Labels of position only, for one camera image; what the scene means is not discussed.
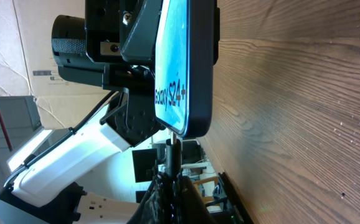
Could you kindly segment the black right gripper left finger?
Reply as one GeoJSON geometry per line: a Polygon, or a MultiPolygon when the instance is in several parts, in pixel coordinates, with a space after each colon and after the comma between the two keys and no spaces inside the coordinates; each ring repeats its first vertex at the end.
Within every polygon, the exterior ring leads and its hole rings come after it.
{"type": "Polygon", "coordinates": [[[127,224],[164,224],[171,220],[171,190],[167,174],[157,174],[127,224]]]}

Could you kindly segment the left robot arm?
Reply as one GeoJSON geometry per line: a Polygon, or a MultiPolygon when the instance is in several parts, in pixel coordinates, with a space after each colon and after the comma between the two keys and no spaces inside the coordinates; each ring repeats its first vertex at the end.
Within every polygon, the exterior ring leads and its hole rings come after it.
{"type": "Polygon", "coordinates": [[[159,198],[141,203],[86,192],[77,179],[163,126],[154,108],[161,1],[87,1],[85,17],[58,16],[51,44],[59,75],[107,95],[75,127],[15,168],[0,191],[5,223],[160,223],[159,198]]]}

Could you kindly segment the Samsung Galaxy smartphone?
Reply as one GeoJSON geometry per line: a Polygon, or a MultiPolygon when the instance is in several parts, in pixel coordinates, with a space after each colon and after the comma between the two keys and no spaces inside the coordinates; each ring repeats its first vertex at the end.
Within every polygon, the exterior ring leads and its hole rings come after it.
{"type": "Polygon", "coordinates": [[[163,1],[155,45],[154,108],[158,121],[181,138],[198,138],[209,130],[219,40],[216,0],[163,1]]]}

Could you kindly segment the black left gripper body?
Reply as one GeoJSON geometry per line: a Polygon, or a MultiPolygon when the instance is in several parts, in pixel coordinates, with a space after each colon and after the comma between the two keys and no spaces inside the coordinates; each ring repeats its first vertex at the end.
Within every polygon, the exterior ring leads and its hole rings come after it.
{"type": "Polygon", "coordinates": [[[88,0],[83,18],[55,18],[51,44],[66,81],[115,91],[154,88],[161,0],[88,0]]]}

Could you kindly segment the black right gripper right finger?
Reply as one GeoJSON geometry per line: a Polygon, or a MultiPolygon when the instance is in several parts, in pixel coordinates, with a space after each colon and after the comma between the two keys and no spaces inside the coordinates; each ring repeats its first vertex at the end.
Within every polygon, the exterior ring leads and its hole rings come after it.
{"type": "Polygon", "coordinates": [[[176,219],[184,224],[216,224],[212,215],[208,212],[204,202],[196,188],[187,176],[178,175],[177,184],[179,190],[176,196],[176,219]]]}

